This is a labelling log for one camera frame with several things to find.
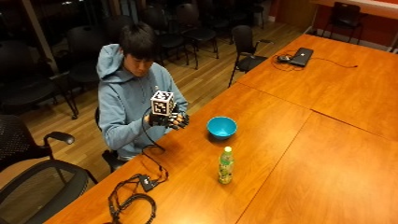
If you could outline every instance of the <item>black laptop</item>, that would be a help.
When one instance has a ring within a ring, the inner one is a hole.
[[[304,67],[311,58],[311,55],[312,55],[311,49],[299,48],[290,60],[290,64]]]

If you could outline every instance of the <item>bottle label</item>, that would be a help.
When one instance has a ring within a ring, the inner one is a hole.
[[[232,161],[219,161],[218,165],[218,182],[220,184],[227,184],[232,180]]]

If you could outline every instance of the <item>cable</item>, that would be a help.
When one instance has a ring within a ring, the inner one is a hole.
[[[290,58],[290,60],[294,58],[294,56],[291,56],[290,54],[283,54],[283,55],[274,55],[272,56],[272,59],[271,59],[271,65],[272,65],[272,67],[276,69],[276,70],[280,70],[280,71],[284,71],[284,72],[291,72],[291,71],[300,71],[300,70],[303,70],[303,68],[296,68],[295,66],[292,66],[291,64],[288,64],[288,63],[279,63],[278,61],[276,61],[276,57],[278,56],[290,56],[291,58]],[[287,66],[283,66],[283,68],[280,68],[280,67],[276,67],[275,66],[275,64],[279,64],[279,65],[287,65]]]
[[[119,224],[119,213],[122,210],[126,209],[126,207],[138,199],[143,199],[150,203],[151,206],[151,212],[150,212],[150,217],[147,221],[145,222],[146,224],[150,224],[153,221],[153,218],[155,217],[155,212],[157,212],[157,204],[153,200],[153,198],[142,193],[137,193],[137,187],[139,183],[139,178],[141,174],[133,175],[129,177],[125,181],[121,181],[115,188],[113,189],[109,197],[107,197],[107,205],[109,205],[109,213],[111,216],[111,224]],[[118,190],[125,184],[135,184],[135,188],[133,188],[133,193],[131,195],[125,199],[122,203],[119,203],[119,198],[118,198]]]
[[[150,138],[150,136],[149,136],[149,134],[147,134],[147,132],[146,132],[146,130],[145,130],[145,128],[143,128],[143,118],[145,118],[145,115],[146,115],[146,113],[147,113],[149,110],[150,110],[150,107],[145,110],[145,112],[143,112],[143,114],[142,114],[142,119],[141,119],[142,131],[143,131],[143,133],[145,133],[145,135],[146,135],[149,141],[151,142],[151,144],[153,144],[154,146],[157,146],[157,147],[161,149],[161,151],[165,151],[163,147],[162,147],[159,144],[157,144],[155,141]]]
[[[154,162],[158,166],[159,166],[159,171],[161,171],[161,176],[159,176],[159,178],[157,178],[157,179],[154,179],[153,180],[153,187],[155,187],[158,184],[161,184],[162,182],[165,182],[166,180],[167,180],[167,178],[169,178],[169,172],[167,172],[167,170],[161,166],[161,164],[145,153],[145,149],[146,148],[149,148],[149,147],[154,147],[153,145],[147,145],[143,149],[142,149],[142,155],[151,161],[151,162]],[[163,170],[163,172],[165,172],[165,178],[163,178],[163,180],[161,180],[161,178],[162,178],[162,170]]]
[[[327,61],[327,62],[334,63],[334,64],[336,64],[338,66],[344,67],[344,68],[355,68],[355,67],[358,67],[358,65],[343,65],[343,64],[340,64],[340,63],[336,63],[336,62],[334,62],[332,60],[328,60],[328,59],[324,59],[324,58],[311,58],[311,59],[318,59],[318,60]]]

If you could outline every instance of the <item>young man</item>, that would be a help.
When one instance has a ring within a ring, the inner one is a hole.
[[[117,150],[121,161],[130,160],[151,144],[142,129],[154,141],[170,130],[153,125],[157,117],[145,114],[150,111],[155,91],[173,92],[178,111],[186,111],[187,103],[169,72],[153,62],[157,47],[154,31],[138,23],[123,27],[119,45],[103,46],[99,52],[98,124],[103,140],[110,149]],[[178,115],[174,124],[182,122]]]

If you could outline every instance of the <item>plastic bottle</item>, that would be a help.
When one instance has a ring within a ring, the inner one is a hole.
[[[232,180],[234,157],[232,149],[226,147],[218,160],[218,182],[228,184]]]

